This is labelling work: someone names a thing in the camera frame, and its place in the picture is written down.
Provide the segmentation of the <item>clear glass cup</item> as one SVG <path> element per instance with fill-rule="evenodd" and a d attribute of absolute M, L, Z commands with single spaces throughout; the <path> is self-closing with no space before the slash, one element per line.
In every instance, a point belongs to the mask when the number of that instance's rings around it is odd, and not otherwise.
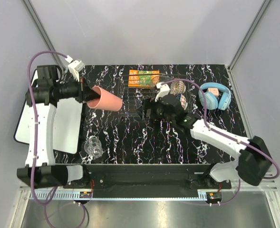
<path fill-rule="evenodd" d="M 104 152 L 102 144 L 96 136 L 91 136 L 85 141 L 84 150 L 93 159 L 101 157 Z"/>

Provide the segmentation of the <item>beige patterned bowl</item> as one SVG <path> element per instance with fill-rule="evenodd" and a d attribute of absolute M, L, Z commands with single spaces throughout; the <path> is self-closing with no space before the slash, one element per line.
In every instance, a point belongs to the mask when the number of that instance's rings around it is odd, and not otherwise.
<path fill-rule="evenodd" d="M 170 85 L 170 94 L 179 95 L 186 91 L 186 85 L 183 81 L 175 81 Z"/>

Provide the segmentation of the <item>blue triangle pattern bowl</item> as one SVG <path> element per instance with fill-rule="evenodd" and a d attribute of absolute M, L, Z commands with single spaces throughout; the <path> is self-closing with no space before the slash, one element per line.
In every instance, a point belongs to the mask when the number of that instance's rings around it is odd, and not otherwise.
<path fill-rule="evenodd" d="M 188 102 L 187 102 L 187 99 L 186 97 L 183 95 L 183 94 L 178 94 L 176 96 L 176 98 L 180 101 L 181 103 L 181 106 L 184 110 L 186 110 L 187 106 L 188 106 Z"/>

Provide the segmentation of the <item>pink plastic cup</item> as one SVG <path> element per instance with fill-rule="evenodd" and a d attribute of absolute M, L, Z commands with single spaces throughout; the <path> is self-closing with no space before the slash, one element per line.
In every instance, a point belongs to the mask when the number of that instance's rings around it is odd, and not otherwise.
<path fill-rule="evenodd" d="M 87 102 L 89 108 L 114 112 L 122 108 L 123 101 L 118 96 L 98 86 L 94 86 L 92 90 L 99 94 L 100 98 Z"/>

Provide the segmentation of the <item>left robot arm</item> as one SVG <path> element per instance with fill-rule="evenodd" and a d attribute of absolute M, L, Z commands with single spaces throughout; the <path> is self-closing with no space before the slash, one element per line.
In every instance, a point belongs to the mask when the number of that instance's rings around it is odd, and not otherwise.
<path fill-rule="evenodd" d="M 75 99 L 78 103 L 94 97 L 84 81 L 61 83 L 62 70 L 57 65 L 36 68 L 37 79 L 30 80 L 25 94 L 29 110 L 29 150 L 23 168 L 17 169 L 17 177 L 34 189 L 66 186 L 70 182 L 80 188 L 90 184 L 90 176 L 84 165 L 57 164 L 53 149 L 54 120 L 58 103 Z"/>

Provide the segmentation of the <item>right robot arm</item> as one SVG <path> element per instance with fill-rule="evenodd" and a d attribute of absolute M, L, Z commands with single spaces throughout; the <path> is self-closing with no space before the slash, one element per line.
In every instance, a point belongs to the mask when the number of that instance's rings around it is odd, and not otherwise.
<path fill-rule="evenodd" d="M 150 112 L 150 119 L 164 120 L 176 131 L 206 142 L 233 157 L 234 160 L 230 162 L 211 164 L 200 176 L 208 188 L 237 179 L 258 186 L 271 166 L 271 157 L 263 139 L 258 136 L 248 139 L 213 126 L 184 110 L 174 95 L 166 95 L 158 101 L 145 99 L 136 111 L 142 119 Z"/>

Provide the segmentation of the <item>wire dish rack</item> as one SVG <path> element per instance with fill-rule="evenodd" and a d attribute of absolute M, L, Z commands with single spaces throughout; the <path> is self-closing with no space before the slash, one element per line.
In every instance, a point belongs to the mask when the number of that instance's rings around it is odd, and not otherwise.
<path fill-rule="evenodd" d="M 162 74 L 159 75 L 169 76 L 173 79 L 182 78 L 186 79 L 186 75 L 168 75 Z M 155 97 L 158 93 L 157 89 L 150 88 L 131 88 L 128 87 L 128 76 L 122 75 L 118 81 L 118 91 L 117 96 L 119 96 L 123 101 L 123 106 L 119 111 L 119 115 L 126 119 L 141 119 L 138 113 L 138 109 L 142 106 L 142 101 L 147 98 Z"/>

